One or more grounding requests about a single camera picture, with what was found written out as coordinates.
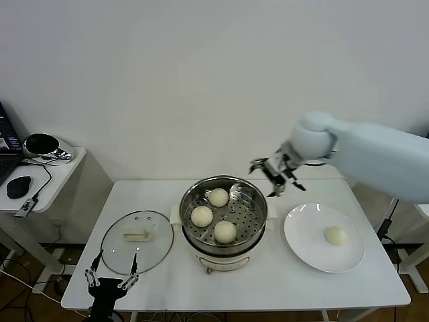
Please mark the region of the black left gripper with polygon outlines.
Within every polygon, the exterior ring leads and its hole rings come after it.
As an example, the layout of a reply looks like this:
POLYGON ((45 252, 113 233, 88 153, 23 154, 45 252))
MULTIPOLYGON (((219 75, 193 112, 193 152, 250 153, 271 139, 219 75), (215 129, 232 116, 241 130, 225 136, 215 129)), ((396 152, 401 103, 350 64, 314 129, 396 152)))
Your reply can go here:
POLYGON ((103 250, 92 261, 90 268, 84 271, 88 292, 93 297, 93 304, 90 307, 87 321, 113 321, 112 317, 116 301, 122 299, 126 295, 126 290, 131 289, 139 279, 137 274, 137 254, 134 254, 128 279, 98 279, 97 269, 102 257, 103 250))

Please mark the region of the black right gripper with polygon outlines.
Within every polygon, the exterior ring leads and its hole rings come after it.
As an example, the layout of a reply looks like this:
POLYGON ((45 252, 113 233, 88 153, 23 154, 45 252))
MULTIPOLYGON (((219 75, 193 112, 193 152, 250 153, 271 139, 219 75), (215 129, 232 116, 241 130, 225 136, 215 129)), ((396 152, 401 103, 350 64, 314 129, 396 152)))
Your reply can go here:
MULTIPOLYGON (((273 175, 282 175, 287 178, 293 186, 301 191, 306 191, 306 188, 298 182, 294 171, 301 167, 304 163, 303 157, 295 151, 290 142, 284 142, 281 147, 268 158, 269 169, 273 175)), ((272 192, 266 197, 280 197, 285 191, 285 183, 273 182, 272 192)))

